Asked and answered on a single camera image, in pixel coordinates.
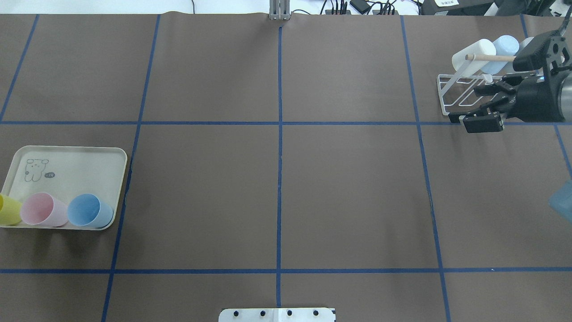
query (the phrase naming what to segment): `plastic cup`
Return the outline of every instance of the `plastic cup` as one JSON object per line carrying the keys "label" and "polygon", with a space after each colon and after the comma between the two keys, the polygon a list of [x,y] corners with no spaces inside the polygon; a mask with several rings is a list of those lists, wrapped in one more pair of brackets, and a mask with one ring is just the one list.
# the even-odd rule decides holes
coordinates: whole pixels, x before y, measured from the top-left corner
{"label": "plastic cup", "polygon": [[21,222],[21,207],[21,202],[0,194],[0,225],[15,225]]}
{"label": "plastic cup", "polygon": [[22,204],[20,217],[28,225],[59,227],[67,223],[67,206],[48,193],[36,193]]}
{"label": "plastic cup", "polygon": [[67,217],[76,226],[101,228],[113,218],[113,209],[96,195],[82,194],[70,202]]}

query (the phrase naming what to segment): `gray tabletop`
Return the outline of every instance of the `gray tabletop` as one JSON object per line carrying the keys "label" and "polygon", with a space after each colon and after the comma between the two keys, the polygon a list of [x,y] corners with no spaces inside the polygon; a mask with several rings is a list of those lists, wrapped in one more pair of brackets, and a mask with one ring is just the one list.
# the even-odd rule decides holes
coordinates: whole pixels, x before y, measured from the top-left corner
{"label": "gray tabletop", "polygon": [[105,231],[0,229],[2,321],[569,321],[569,124],[469,135],[435,77],[560,18],[0,15],[0,178],[127,151]]}

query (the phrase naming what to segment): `tray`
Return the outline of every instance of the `tray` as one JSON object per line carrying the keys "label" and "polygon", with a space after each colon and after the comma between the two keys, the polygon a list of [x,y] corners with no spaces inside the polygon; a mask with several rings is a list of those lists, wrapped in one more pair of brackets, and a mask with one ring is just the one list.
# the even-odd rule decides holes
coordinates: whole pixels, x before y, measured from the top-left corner
{"label": "tray", "polygon": [[117,213],[127,154],[120,148],[25,146],[14,154],[2,193],[20,202],[34,193],[46,192],[65,204],[81,194],[91,193],[113,209],[111,222],[102,228],[78,227],[70,222],[61,227],[43,227],[20,222],[5,228],[103,230]]}

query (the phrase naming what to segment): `sticker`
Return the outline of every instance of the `sticker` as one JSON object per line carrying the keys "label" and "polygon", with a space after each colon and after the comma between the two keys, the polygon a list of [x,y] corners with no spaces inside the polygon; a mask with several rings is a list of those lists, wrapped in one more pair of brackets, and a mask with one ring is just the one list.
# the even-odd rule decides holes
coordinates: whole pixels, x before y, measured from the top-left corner
{"label": "sticker", "polygon": [[450,7],[459,5],[458,0],[435,0],[437,7]]}

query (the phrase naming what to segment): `black box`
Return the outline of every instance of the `black box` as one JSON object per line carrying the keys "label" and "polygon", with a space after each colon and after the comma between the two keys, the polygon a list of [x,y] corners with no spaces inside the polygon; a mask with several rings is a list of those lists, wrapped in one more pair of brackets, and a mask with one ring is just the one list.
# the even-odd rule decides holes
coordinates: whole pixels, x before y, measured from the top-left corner
{"label": "black box", "polygon": [[459,4],[439,7],[435,0],[425,0],[421,6],[423,15],[484,15],[494,0],[458,0]]}

